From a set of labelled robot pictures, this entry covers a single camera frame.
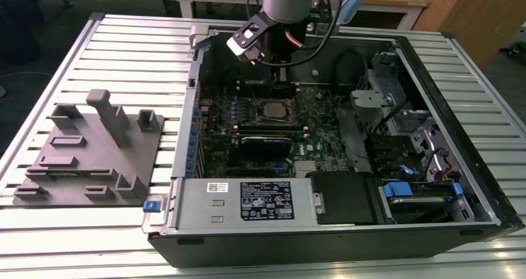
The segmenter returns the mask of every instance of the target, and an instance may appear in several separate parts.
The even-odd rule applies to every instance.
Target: metal slotted surface
[[[239,26],[241,22],[176,20],[163,17],[107,15],[91,21],[80,41],[34,113],[10,147],[14,157],[0,163],[8,170],[0,205],[12,204],[14,188],[24,180],[54,125],[46,119],[52,104],[84,103],[91,88],[112,92],[112,103],[127,113],[152,108],[167,117],[150,186],[150,198],[167,193],[176,134],[191,58],[187,40],[193,23]],[[449,101],[504,191],[526,222],[526,138],[502,98],[454,41],[441,34],[346,28],[354,33],[407,36]],[[94,112],[86,104],[80,111]],[[148,216],[151,224],[162,214]],[[334,264],[275,265],[258,268],[174,269],[155,252],[142,231],[140,208],[62,208],[0,210],[2,278],[107,278],[189,276],[225,278],[522,278],[526,272],[526,230],[493,242],[464,245],[430,259]]]

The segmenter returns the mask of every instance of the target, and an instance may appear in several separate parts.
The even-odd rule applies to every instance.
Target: motherboard
[[[206,177],[305,177],[311,171],[349,170],[335,112],[342,97],[319,87],[295,91],[290,99],[270,99],[205,89]]]

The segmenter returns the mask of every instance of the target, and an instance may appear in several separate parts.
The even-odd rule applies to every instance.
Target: power supply label
[[[294,219],[290,182],[242,182],[241,218],[245,220]]]

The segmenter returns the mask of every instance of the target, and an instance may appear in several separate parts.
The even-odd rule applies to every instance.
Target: green circuit board
[[[206,177],[241,177],[241,173],[243,177],[295,177],[297,161],[315,161],[321,171],[349,170],[335,114],[341,97],[317,87],[301,87],[291,99],[241,97],[229,95],[227,91],[209,98],[203,149]],[[291,139],[286,159],[233,159],[233,149],[247,136]]]

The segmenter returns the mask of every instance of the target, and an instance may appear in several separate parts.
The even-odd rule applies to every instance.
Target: wooden cabinet
[[[525,0],[430,0],[414,30],[448,31],[480,67],[526,21]]]

